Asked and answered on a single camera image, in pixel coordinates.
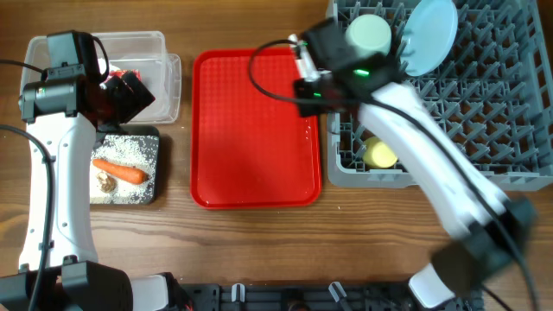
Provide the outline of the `brown food scrap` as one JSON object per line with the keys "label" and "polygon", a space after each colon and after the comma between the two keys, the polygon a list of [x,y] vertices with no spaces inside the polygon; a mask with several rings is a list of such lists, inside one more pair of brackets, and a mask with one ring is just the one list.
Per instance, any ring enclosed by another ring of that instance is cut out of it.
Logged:
{"label": "brown food scrap", "polygon": [[99,183],[99,189],[105,194],[113,192],[117,186],[117,182],[105,172],[100,172],[96,175]]}

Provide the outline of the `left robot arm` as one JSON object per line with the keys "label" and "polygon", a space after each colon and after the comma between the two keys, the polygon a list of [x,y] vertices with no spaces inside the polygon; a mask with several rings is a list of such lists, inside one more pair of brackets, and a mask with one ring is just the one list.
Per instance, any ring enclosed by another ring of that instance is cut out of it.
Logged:
{"label": "left robot arm", "polygon": [[31,152],[29,224],[18,271],[1,280],[9,310],[191,310],[168,272],[130,279],[100,264],[90,220],[97,132],[154,101],[134,73],[111,75],[100,39],[70,30],[47,38],[50,65],[19,99]]}

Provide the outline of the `yellow cup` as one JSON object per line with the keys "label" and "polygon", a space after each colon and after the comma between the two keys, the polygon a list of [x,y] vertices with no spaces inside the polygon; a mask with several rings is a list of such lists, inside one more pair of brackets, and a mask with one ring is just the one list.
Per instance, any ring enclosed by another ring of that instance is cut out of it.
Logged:
{"label": "yellow cup", "polygon": [[397,163],[397,156],[379,138],[373,136],[364,141],[365,153],[362,160],[372,168],[390,168]]}

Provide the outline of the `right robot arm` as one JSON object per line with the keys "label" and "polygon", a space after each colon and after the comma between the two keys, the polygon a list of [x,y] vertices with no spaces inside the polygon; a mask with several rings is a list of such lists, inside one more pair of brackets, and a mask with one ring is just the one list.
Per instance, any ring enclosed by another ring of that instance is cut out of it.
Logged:
{"label": "right robot arm", "polygon": [[335,20],[315,24],[289,44],[304,115],[355,109],[359,123],[391,148],[429,199],[448,244],[409,281],[419,306],[439,308],[464,297],[515,263],[530,298],[537,290],[524,258],[536,212],[489,181],[430,116],[397,61],[358,54]]}

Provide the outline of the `light blue plate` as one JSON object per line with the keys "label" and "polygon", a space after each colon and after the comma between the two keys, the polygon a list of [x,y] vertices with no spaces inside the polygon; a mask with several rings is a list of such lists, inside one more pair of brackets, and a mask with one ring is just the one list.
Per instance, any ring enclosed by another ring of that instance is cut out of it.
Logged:
{"label": "light blue plate", "polygon": [[422,0],[411,12],[402,36],[400,56],[411,77],[434,71],[450,52],[458,28],[458,13],[452,0]]}

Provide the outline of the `red snack wrapper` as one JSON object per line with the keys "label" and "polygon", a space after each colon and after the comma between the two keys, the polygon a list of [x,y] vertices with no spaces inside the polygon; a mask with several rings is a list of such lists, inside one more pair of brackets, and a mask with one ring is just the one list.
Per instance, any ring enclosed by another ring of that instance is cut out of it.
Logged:
{"label": "red snack wrapper", "polygon": [[138,81],[142,80],[140,72],[136,69],[131,69],[131,70],[116,69],[116,70],[111,70],[109,72],[108,77],[105,80],[104,84],[106,86],[116,86],[120,83],[126,82],[129,76],[133,76]]}

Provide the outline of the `green bowl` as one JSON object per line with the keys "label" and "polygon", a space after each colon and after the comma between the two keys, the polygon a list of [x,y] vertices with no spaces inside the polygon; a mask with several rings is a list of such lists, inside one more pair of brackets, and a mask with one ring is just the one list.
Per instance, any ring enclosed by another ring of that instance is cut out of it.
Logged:
{"label": "green bowl", "polygon": [[361,57],[387,55],[391,50],[391,27],[376,15],[358,16],[346,29],[346,41]]}

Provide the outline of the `orange carrot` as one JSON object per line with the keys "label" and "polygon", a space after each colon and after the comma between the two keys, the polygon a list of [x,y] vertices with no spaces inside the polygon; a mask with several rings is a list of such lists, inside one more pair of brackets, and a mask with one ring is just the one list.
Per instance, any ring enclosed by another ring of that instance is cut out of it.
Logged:
{"label": "orange carrot", "polygon": [[148,178],[148,175],[139,168],[117,165],[103,159],[93,159],[92,165],[134,185],[140,185]]}

